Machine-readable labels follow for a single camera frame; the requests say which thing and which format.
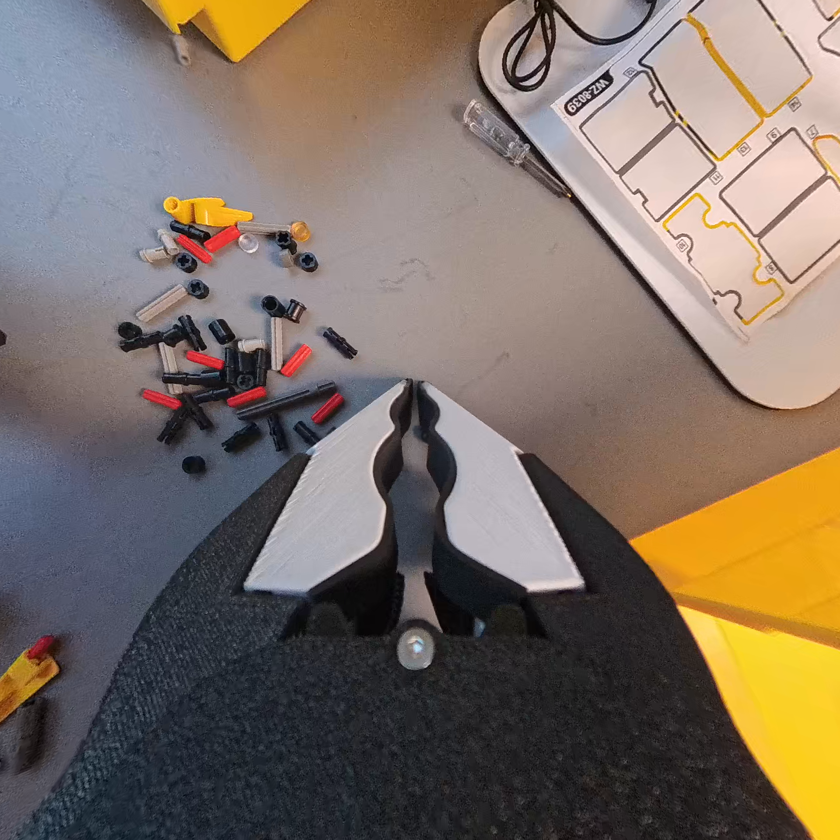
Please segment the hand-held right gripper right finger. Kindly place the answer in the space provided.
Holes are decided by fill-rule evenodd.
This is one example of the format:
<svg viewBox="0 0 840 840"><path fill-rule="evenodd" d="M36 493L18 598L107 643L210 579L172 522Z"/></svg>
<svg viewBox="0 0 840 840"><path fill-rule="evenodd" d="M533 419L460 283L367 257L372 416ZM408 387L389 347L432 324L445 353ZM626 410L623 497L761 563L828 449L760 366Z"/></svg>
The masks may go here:
<svg viewBox="0 0 840 840"><path fill-rule="evenodd" d="M516 593L583 590L523 452L428 382L418 384L417 405L439 493L438 546Z"/></svg>

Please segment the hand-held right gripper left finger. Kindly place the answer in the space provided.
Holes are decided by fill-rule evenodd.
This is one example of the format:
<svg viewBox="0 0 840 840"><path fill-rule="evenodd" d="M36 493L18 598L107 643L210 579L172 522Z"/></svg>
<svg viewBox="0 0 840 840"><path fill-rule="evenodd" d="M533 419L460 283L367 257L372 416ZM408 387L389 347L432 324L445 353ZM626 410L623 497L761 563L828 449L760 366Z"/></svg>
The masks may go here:
<svg viewBox="0 0 840 840"><path fill-rule="evenodd" d="M395 564L390 489L403 468L413 382L400 381L307 451L246 577L248 592L314 596Z"/></svg>

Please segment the yellow brick arm piece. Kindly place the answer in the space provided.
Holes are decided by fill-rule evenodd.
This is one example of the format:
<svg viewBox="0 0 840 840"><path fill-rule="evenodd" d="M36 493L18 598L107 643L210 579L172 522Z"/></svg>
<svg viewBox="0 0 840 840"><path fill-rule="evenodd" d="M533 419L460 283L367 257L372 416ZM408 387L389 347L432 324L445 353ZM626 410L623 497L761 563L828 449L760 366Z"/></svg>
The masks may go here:
<svg viewBox="0 0 840 840"><path fill-rule="evenodd" d="M42 636L22 652L1 678L1 722L60 673L52 648L57 638Z"/></svg>

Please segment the grey desk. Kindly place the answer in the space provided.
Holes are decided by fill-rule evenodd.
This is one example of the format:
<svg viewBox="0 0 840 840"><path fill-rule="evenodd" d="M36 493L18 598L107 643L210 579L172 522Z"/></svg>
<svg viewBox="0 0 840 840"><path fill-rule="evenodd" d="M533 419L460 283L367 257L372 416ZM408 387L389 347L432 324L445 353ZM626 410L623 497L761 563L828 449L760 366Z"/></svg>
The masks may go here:
<svg viewBox="0 0 840 840"><path fill-rule="evenodd" d="M301 378L351 416L432 382L538 455L627 537L838 446L838 397L747 402L579 208L465 131L499 2L312 2L231 64L194 28L190 67L141 2L2 2L2 667L59 636L51 729L28 772L2 726L2 838L49 793L173 571L284 462L267 436L190 424L156 441L155 349L116 326L182 275L138 257L162 202L220 196L303 220L320 268L235 245L192 314L262 333L260 299L308 307Z"/></svg>

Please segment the scattered small building pieces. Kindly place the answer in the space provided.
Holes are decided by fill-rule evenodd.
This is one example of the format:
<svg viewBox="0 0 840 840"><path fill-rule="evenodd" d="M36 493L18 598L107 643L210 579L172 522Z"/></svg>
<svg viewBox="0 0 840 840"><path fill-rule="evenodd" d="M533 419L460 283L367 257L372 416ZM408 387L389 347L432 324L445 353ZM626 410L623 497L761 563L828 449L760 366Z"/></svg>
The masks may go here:
<svg viewBox="0 0 840 840"><path fill-rule="evenodd" d="M315 445L321 438L316 427L325 434L332 432L327 423L345 403L339 387L327 381L277 398L268 394L270 375L290 379L312 357L312 347L305 343L290 354L284 350L285 324L299 326L308 310L302 301L283 301L275 295L261 298L259 309L268 324L266 338L242 337L224 318L210 320L205 331L216 349L207 346L203 329L190 314L178 314L172 324L154 328L154 322L171 316L182 304L210 297L210 287L196 272L210 266L215 255L231 245L252 255L263 240L272 240L279 267L316 272L318 258L302 248L312 236L309 225L302 220L288 224L256 220L250 211L231 207L217 196L168 196L162 207L170 219L167 228L157 229L158 245L140 249L139 258L153 266L173 266L186 278L142 306L133 320L119 322L115 329L122 352L152 348L161 358L161 385L141 393L146 402L162 406L169 413L157 441L173 445L189 423L202 432L212 431L214 422L205 406L224 404L241 422L222 442L225 453L238 453L259 440L264 429L261 424L265 424L275 451L286 453L289 443L283 413L322 402L308 422L297 422L293 428L305 444Z"/></svg>

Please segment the yellow plastic bin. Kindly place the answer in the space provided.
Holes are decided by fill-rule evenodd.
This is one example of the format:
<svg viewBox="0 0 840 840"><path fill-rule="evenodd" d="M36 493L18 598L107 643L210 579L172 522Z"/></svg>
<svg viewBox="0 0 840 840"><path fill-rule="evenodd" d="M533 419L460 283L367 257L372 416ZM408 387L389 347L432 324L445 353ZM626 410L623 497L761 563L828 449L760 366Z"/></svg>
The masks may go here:
<svg viewBox="0 0 840 840"><path fill-rule="evenodd" d="M631 544L770 781L812 838L839 838L839 450Z"/></svg>
<svg viewBox="0 0 840 840"><path fill-rule="evenodd" d="M229 60L239 62L308 1L144 1L174 35L195 25Z"/></svg>

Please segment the white instruction sheet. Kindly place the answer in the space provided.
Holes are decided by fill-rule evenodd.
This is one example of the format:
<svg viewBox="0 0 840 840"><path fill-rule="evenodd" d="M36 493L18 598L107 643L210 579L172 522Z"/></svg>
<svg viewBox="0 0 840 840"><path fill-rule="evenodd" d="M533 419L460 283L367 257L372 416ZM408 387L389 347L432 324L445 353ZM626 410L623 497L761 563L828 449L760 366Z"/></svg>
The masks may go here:
<svg viewBox="0 0 840 840"><path fill-rule="evenodd" d="M479 73L723 378L838 391L838 2L509 2Z"/></svg>

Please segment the clear handled small tool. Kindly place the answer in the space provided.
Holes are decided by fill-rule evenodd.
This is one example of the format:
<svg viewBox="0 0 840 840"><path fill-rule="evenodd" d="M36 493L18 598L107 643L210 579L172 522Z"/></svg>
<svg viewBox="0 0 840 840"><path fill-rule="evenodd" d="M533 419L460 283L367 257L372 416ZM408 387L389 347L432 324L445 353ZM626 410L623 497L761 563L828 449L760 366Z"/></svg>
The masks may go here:
<svg viewBox="0 0 840 840"><path fill-rule="evenodd" d="M467 105L463 124L484 145L496 152L501 159L522 170L552 194L571 199L571 189L554 173L542 166L531 151L531 146L515 130L504 123L493 111L472 99Z"/></svg>

